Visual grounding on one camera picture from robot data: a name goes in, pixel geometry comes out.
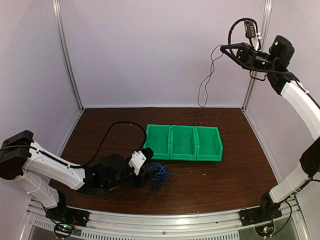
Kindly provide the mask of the green bin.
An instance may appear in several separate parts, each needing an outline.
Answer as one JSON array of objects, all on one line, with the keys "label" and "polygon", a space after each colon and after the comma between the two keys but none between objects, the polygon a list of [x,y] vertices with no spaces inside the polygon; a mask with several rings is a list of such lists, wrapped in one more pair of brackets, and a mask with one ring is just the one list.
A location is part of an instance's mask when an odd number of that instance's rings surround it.
[{"label": "green bin", "polygon": [[197,126],[197,162],[221,162],[223,144],[217,127]]},{"label": "green bin", "polygon": [[171,125],[148,124],[146,134],[147,138],[144,148],[152,149],[152,160],[169,160],[171,147]]},{"label": "green bin", "polygon": [[170,137],[170,160],[196,161],[197,144],[194,126],[172,125]]}]

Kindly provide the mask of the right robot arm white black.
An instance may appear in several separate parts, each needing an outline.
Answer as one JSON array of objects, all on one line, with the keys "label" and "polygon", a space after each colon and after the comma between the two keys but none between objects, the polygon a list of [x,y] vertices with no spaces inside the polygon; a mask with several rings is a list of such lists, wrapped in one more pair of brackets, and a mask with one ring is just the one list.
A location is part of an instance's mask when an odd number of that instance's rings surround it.
[{"label": "right robot arm white black", "polygon": [[282,202],[305,187],[320,171],[320,106],[300,80],[288,71],[295,49],[285,37],[277,35],[268,53],[244,42],[222,45],[220,51],[245,70],[265,73],[273,90],[293,107],[313,139],[313,144],[301,155],[298,166],[261,197],[256,216],[266,221]]}]

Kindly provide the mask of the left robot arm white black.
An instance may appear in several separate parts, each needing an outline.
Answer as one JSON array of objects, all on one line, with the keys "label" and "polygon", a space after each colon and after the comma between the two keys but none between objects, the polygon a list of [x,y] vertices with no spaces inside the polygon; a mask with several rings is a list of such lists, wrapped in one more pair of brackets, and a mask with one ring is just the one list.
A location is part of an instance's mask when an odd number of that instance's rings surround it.
[{"label": "left robot arm white black", "polygon": [[139,189],[149,181],[145,165],[154,156],[149,147],[137,150],[127,158],[110,154],[98,164],[87,166],[69,162],[47,151],[34,141],[33,135],[31,131],[24,130],[3,141],[0,148],[0,177],[18,183],[61,222],[72,218],[66,197],[45,183],[41,176],[47,176],[88,196],[111,193],[127,184]]}]

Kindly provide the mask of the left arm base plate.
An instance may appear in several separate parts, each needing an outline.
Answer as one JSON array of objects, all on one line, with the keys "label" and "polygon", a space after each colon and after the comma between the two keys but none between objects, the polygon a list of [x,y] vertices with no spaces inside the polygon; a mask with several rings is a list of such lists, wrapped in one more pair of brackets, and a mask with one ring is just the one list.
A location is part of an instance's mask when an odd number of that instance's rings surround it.
[{"label": "left arm base plate", "polygon": [[86,227],[90,213],[70,207],[44,208],[45,216],[53,223],[65,223],[72,226]]}]

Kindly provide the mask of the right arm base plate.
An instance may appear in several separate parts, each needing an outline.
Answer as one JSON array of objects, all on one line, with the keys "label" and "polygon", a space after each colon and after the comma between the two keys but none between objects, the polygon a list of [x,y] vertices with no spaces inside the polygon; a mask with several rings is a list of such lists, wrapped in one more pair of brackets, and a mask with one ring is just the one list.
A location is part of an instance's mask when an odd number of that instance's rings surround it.
[{"label": "right arm base plate", "polygon": [[263,213],[260,206],[254,208],[242,208],[239,211],[239,217],[242,226],[257,225],[263,222],[270,222],[276,218],[280,218],[282,212],[279,209],[271,213]]}]

